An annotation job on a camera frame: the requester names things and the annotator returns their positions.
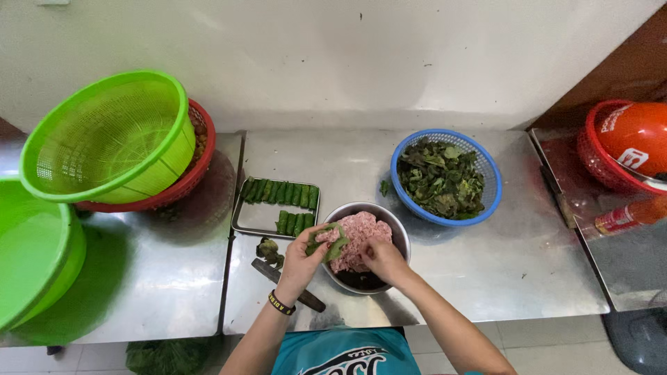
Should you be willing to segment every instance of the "hand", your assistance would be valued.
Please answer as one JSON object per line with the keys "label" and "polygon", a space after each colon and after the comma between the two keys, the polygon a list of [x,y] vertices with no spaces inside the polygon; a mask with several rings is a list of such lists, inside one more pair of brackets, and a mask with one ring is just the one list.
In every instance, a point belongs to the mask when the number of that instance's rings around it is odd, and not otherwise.
{"label": "hand", "polygon": [[389,242],[371,237],[362,246],[364,264],[385,283],[398,288],[401,282],[416,276],[401,252]]}
{"label": "hand", "polygon": [[294,306],[297,298],[313,279],[317,267],[331,247],[331,242],[321,244],[311,256],[305,254],[308,236],[320,230],[326,223],[303,230],[285,252],[285,264],[278,286],[275,287],[275,297],[285,305]]}

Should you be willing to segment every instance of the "white wall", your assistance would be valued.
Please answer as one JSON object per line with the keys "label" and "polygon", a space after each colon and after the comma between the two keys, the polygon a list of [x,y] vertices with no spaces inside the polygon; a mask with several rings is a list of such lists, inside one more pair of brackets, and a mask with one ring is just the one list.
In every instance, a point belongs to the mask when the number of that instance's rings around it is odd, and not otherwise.
{"label": "white wall", "polygon": [[662,4],[0,0],[0,117],[30,131],[78,87],[149,67],[176,76],[218,129],[507,129],[547,110]]}

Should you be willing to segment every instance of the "white print on shirt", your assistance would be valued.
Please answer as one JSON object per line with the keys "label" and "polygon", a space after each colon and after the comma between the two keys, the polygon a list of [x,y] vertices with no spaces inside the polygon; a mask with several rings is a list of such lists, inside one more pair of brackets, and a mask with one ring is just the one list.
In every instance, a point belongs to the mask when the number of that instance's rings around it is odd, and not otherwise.
{"label": "white print on shirt", "polygon": [[319,366],[311,367],[306,371],[301,370],[297,375],[356,375],[357,369],[362,369],[364,375],[377,375],[377,363],[387,360],[381,353],[388,353],[388,351],[376,346],[354,348],[331,357]]}

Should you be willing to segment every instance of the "black wristband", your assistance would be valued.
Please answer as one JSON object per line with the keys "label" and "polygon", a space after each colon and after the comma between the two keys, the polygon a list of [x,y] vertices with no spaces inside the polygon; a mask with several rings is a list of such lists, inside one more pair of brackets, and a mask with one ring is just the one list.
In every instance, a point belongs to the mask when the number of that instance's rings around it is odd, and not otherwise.
{"label": "black wristband", "polygon": [[273,305],[274,308],[275,308],[276,310],[280,311],[281,313],[283,313],[283,314],[285,314],[285,315],[292,315],[292,314],[294,314],[294,312],[296,311],[296,305],[295,305],[294,307],[291,307],[291,308],[290,308],[289,306],[285,306],[285,305],[283,305],[283,304],[282,304],[282,303],[281,303],[281,302],[274,296],[274,293],[275,293],[275,289],[272,290],[271,293],[269,293],[269,302],[271,303],[271,305]]}

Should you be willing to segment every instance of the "red plastic basket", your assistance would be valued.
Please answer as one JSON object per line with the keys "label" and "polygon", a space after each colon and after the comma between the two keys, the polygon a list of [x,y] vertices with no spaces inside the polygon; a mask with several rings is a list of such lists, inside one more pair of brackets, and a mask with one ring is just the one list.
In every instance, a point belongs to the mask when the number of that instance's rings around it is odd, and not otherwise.
{"label": "red plastic basket", "polygon": [[607,116],[622,106],[632,104],[628,100],[606,100],[596,104],[586,117],[586,126],[579,133],[577,152],[586,169],[607,188],[625,194],[648,193],[656,196],[667,195],[667,191],[659,190],[638,179],[614,160],[602,147],[595,133],[595,124],[604,121]]}
{"label": "red plastic basket", "polygon": [[188,114],[196,117],[204,126],[206,126],[206,148],[201,156],[201,159],[195,164],[195,167],[185,177],[181,178],[175,184],[169,186],[159,194],[127,204],[105,204],[84,201],[76,203],[80,210],[95,211],[95,212],[131,212],[155,209],[167,204],[176,202],[185,197],[192,189],[201,181],[206,171],[208,170],[211,156],[215,150],[215,127],[211,116],[202,108],[196,101],[190,99],[190,108]]}

